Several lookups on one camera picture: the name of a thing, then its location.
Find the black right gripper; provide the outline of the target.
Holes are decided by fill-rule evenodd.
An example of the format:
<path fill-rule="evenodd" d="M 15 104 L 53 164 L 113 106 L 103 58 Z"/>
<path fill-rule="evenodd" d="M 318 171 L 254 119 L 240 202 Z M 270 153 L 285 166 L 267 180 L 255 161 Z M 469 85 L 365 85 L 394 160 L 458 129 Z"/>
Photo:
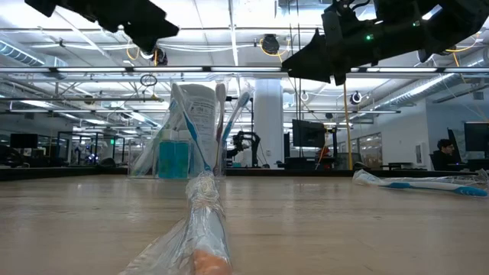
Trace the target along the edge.
<path fill-rule="evenodd" d="M 325 35 L 315 29 L 312 40 L 282 62 L 289 77 L 330 83 L 332 72 L 341 86 L 352 67 L 375 66 L 423 47 L 418 0 L 355 1 L 333 0 L 324 10 Z"/>

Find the black aluminium table frame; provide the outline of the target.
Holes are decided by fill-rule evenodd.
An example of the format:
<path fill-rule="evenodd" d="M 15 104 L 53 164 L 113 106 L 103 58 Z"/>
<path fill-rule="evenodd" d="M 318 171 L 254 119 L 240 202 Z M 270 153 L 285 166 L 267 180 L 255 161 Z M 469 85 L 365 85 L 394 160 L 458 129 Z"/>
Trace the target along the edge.
<path fill-rule="evenodd" d="M 439 177 L 477 175 L 476 172 L 455 171 L 425 171 L 425 170 L 369 170 L 378 177 Z M 347 177 L 353 176 L 352 170 L 271 170 L 231 168 L 226 170 L 226 176 L 302 176 L 302 177 Z M 65 176 L 95 176 L 95 175 L 128 175 L 124 167 L 45 167 L 45 168 L 9 168 L 0 169 L 0 181 L 34 180 Z"/>

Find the white building column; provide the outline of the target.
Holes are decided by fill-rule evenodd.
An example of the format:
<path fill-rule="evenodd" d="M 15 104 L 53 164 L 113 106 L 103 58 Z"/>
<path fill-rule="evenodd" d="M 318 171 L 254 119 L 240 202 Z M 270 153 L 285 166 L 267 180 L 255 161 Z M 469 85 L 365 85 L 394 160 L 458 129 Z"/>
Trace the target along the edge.
<path fill-rule="evenodd" d="M 271 169 L 283 162 L 283 90 L 280 79 L 257 79 L 254 92 L 254 131 L 261 138 L 261 159 Z"/>

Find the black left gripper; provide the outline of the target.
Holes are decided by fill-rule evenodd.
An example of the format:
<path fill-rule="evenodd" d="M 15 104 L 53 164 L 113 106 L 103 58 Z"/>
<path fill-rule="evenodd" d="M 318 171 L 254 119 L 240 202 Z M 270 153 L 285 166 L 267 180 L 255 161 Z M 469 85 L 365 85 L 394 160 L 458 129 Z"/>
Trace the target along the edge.
<path fill-rule="evenodd" d="M 56 7 L 65 8 L 81 15 L 88 21 L 112 33 L 124 25 L 125 33 L 144 52 L 155 48 L 163 37 L 173 37 L 179 28 L 166 19 L 167 13 L 150 0 L 134 0 L 128 10 L 117 0 L 24 0 L 41 14 L 50 17 Z"/>

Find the black monitor on stand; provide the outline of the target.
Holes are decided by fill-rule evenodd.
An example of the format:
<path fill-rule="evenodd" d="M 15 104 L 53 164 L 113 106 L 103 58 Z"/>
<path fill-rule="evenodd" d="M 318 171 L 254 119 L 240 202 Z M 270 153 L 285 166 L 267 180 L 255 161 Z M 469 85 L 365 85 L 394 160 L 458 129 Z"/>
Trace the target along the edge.
<path fill-rule="evenodd" d="M 304 120 L 292 120 L 293 145 L 295 147 L 320 148 L 325 145 L 324 124 Z"/>

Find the black desk monitor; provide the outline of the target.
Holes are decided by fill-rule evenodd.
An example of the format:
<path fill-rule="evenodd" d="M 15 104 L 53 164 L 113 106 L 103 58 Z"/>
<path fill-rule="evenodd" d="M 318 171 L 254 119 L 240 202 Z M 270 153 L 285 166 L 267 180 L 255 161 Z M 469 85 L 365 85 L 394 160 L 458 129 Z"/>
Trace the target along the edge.
<path fill-rule="evenodd" d="M 25 148 L 37 148 L 38 135 L 37 134 L 19 134 L 12 133 L 10 135 L 10 147 L 25 149 Z"/>
<path fill-rule="evenodd" d="M 467 122 L 464 124 L 465 150 L 489 152 L 489 123 Z"/>

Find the orange toothbrush in clear wrap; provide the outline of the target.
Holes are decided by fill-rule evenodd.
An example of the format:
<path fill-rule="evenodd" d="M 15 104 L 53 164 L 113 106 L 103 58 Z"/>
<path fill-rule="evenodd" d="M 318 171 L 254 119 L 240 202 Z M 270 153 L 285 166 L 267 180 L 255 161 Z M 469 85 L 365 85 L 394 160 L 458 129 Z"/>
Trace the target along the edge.
<path fill-rule="evenodd" d="M 233 275 L 225 212 L 211 172 L 186 185 L 188 214 L 119 275 Z"/>

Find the person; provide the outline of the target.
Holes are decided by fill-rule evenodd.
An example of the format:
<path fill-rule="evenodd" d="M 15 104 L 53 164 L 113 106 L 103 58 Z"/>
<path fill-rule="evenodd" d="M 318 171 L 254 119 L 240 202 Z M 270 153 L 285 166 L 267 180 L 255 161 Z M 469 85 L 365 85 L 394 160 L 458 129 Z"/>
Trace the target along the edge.
<path fill-rule="evenodd" d="M 430 155 L 432 165 L 436 171 L 461 171 L 467 168 L 465 163 L 454 156 L 455 147 L 449 139 L 441 139 L 437 143 L 437 150 Z"/>

